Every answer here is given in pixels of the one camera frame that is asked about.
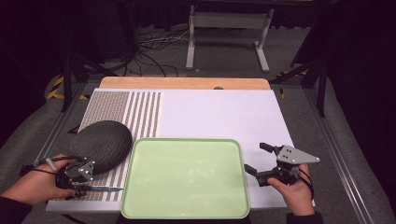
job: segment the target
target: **person's left hand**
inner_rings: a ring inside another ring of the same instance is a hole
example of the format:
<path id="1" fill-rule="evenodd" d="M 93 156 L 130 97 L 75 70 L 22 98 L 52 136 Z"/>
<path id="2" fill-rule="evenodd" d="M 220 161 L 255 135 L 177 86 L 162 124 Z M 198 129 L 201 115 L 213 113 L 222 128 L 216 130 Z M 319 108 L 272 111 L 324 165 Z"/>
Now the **person's left hand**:
<path id="1" fill-rule="evenodd" d="M 58 170 L 60 170 L 65 167 L 67 163 L 73 161 L 75 160 L 56 161 L 55 165 Z M 37 169 L 54 173 L 47 164 L 42 164 L 38 166 Z M 11 188 L 1 194 L 2 197 L 30 205 L 37 205 L 50 199 L 62 199 L 74 195 L 75 192 L 72 189 L 59 189 L 56 187 L 55 175 L 35 170 L 30 171 Z"/>

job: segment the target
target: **person's right hand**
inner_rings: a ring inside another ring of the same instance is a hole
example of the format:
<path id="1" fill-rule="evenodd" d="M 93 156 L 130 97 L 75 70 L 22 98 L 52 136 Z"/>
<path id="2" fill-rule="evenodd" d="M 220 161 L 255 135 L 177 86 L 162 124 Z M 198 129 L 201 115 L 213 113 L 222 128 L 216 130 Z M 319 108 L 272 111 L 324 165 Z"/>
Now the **person's right hand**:
<path id="1" fill-rule="evenodd" d="M 299 168 L 309 175 L 306 164 L 299 165 Z M 310 183 L 309 179 L 302 172 L 300 172 L 300 177 Z M 314 206 L 312 205 L 311 190 L 303 181 L 298 180 L 295 184 L 288 186 L 275 178 L 268 178 L 267 183 L 282 194 L 286 205 L 295 216 L 310 216 L 315 214 Z"/>

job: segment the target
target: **white metal stand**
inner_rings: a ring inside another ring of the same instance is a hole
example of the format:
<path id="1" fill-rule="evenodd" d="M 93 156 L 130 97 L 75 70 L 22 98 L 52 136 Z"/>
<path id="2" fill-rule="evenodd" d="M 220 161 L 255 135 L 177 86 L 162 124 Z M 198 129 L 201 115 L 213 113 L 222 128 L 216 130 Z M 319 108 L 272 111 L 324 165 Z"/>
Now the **white metal stand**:
<path id="1" fill-rule="evenodd" d="M 222 27 L 222 28 L 242 28 L 261 29 L 262 36 L 255 42 L 255 48 L 259 57 L 260 66 L 264 73 L 269 72 L 267 60 L 265 59 L 262 47 L 265 37 L 271 24 L 274 10 L 270 9 L 267 14 L 243 14 L 243 13 L 214 13 L 195 12 L 195 7 L 190 8 L 190 40 L 189 51 L 187 53 L 186 69 L 192 70 L 194 64 L 195 27 Z"/>

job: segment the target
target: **human hand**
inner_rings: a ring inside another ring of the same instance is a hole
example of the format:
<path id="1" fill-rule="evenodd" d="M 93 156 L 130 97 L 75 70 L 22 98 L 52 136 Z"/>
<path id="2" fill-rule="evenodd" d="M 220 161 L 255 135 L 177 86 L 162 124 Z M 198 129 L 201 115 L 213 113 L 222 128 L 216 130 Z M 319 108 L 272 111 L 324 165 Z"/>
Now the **human hand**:
<path id="1" fill-rule="evenodd" d="M 60 154 L 55 158 L 58 157 L 64 157 L 64 155 Z M 67 163 L 73 161 L 75 160 L 56 161 L 55 165 L 58 170 L 60 170 L 65 167 Z M 54 173 L 46 163 L 38 166 L 36 169 Z M 50 199 L 62 199 L 74 195 L 75 192 L 72 189 L 59 189 L 56 187 L 55 175 L 35 170 L 30 171 L 11 188 L 1 194 L 2 197 L 30 205 L 37 205 Z"/>
<path id="2" fill-rule="evenodd" d="M 306 164 L 300 164 L 299 169 L 309 175 Z M 302 172 L 301 177 L 310 183 L 308 177 L 302 174 Z M 267 183 L 282 194 L 286 205 L 295 216 L 310 216 L 315 214 L 314 206 L 312 205 L 311 190 L 302 180 L 298 180 L 291 186 L 285 185 L 275 178 L 268 178 Z"/>

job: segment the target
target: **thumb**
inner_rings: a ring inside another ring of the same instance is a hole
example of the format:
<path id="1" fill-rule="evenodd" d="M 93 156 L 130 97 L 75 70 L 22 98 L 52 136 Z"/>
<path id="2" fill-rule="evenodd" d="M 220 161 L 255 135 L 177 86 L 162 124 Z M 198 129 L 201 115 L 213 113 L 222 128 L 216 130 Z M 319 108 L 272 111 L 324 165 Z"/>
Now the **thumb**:
<path id="1" fill-rule="evenodd" d="M 282 182 L 280 182 L 279 180 L 277 180 L 276 178 L 268 178 L 267 179 L 267 183 L 269 185 L 271 185 L 272 187 L 274 187 L 274 189 L 276 189 L 277 191 L 279 191 L 279 193 L 281 193 L 282 195 L 286 192 L 287 190 L 287 186 L 284 185 Z"/>
<path id="2" fill-rule="evenodd" d="M 57 199 L 64 199 L 70 196 L 74 196 L 76 194 L 75 191 L 73 191 L 72 189 L 56 189 L 55 191 L 55 197 Z"/>

